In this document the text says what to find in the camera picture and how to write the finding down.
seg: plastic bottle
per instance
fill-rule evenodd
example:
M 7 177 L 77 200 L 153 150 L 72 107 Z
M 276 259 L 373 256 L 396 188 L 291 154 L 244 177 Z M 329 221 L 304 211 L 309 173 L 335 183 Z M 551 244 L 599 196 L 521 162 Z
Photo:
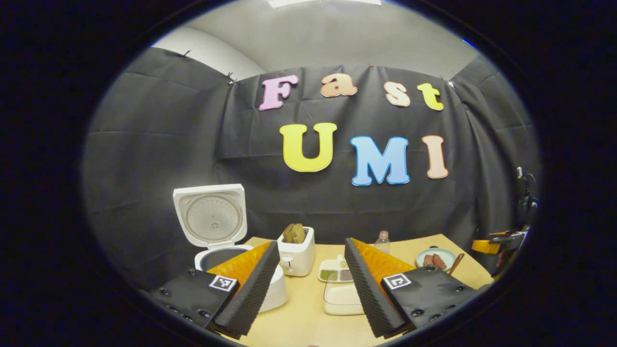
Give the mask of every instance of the plastic bottle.
M 375 242 L 375 248 L 390 254 L 390 240 L 387 238 L 387 231 L 379 232 L 379 238 Z

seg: foam letter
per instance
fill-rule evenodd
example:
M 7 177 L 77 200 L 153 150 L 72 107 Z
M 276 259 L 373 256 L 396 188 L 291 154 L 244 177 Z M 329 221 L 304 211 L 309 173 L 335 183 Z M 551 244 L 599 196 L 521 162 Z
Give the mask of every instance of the foam letter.
M 407 94 L 407 89 L 400 83 L 396 82 L 386 82 L 384 84 L 384 89 L 387 91 L 386 99 L 390 101 L 392 105 L 407 107 L 412 101 L 409 99 Z
M 324 77 L 321 82 L 321 95 L 326 98 L 333 98 L 339 95 L 354 95 L 358 88 L 354 87 L 350 75 L 344 73 L 334 73 Z
M 313 129 L 319 133 L 319 155 L 307 159 L 302 154 L 302 134 L 307 131 L 306 125 L 284 125 L 279 132 L 283 134 L 283 160 L 292 170 L 300 172 L 316 172 L 323 170 L 332 162 L 332 134 L 336 130 L 334 123 L 317 123 Z
M 422 137 L 422 142 L 426 143 L 428 148 L 428 160 L 430 169 L 426 175 L 429 178 L 444 178 L 448 176 L 448 170 L 444 166 L 444 153 L 441 150 L 441 144 L 444 139 L 441 136 L 428 135 Z
M 405 148 L 409 141 L 406 138 L 391 138 L 383 155 L 373 139 L 368 136 L 354 137 L 351 139 L 351 144 L 357 152 L 357 171 L 355 177 L 351 180 L 353 185 L 367 186 L 373 183 L 368 175 L 369 167 L 373 171 L 377 183 L 383 182 L 388 168 L 390 168 L 390 175 L 387 177 L 388 183 L 400 185 L 409 182 L 405 159 Z
M 263 103 L 259 105 L 260 111 L 277 109 L 283 105 L 283 102 L 278 99 L 280 94 L 283 98 L 287 98 L 291 92 L 290 83 L 298 83 L 298 76 L 290 75 L 279 78 L 271 78 L 263 81 L 265 90 L 263 91 Z
M 418 90 L 422 92 L 424 96 L 424 102 L 426 105 L 435 111 L 441 111 L 444 109 L 444 105 L 437 101 L 437 95 L 439 95 L 439 90 L 434 89 L 430 83 L 425 83 L 423 85 L 418 86 Z

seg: peach letter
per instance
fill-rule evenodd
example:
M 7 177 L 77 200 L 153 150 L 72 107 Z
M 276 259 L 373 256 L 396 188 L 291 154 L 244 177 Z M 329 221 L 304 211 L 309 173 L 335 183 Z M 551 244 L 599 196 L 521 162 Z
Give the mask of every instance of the peach letter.
M 407 89 L 400 83 L 386 82 L 384 89 L 387 91 L 386 99 L 390 101 L 392 105 L 407 107 L 411 105 L 412 101 L 409 96 L 405 94 Z
M 422 137 L 422 142 L 426 143 L 428 148 L 428 160 L 430 169 L 426 175 L 429 178 L 444 178 L 448 176 L 448 170 L 444 166 L 444 153 L 441 150 L 441 144 L 444 139 L 441 136 L 428 135 Z
M 324 77 L 321 82 L 321 95 L 326 98 L 333 98 L 339 95 L 354 95 L 358 88 L 354 87 L 350 75 L 344 73 L 334 73 Z

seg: chopsticks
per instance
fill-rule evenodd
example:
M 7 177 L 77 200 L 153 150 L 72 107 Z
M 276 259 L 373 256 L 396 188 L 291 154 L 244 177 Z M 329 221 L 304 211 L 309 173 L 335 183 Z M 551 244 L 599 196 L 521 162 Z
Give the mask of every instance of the chopsticks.
M 454 272 L 454 269 L 457 268 L 458 263 L 461 262 L 461 260 L 463 259 L 464 256 L 465 256 L 465 253 L 461 253 L 461 254 L 458 255 L 456 260 L 454 260 L 454 264 L 452 264 L 452 268 L 450 268 L 450 272 L 448 272 L 449 275 L 452 275 L 452 272 Z

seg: spice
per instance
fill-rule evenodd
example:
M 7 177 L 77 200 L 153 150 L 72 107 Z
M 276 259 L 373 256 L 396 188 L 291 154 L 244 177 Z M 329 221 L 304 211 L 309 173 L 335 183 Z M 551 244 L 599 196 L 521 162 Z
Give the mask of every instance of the spice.
M 335 274 L 337 272 L 337 270 L 322 270 L 319 273 L 319 278 L 321 278 L 324 281 L 327 281 L 328 278 L 330 277 L 331 274 Z
M 351 281 L 353 278 L 351 277 L 351 271 L 342 270 L 340 274 L 341 281 Z

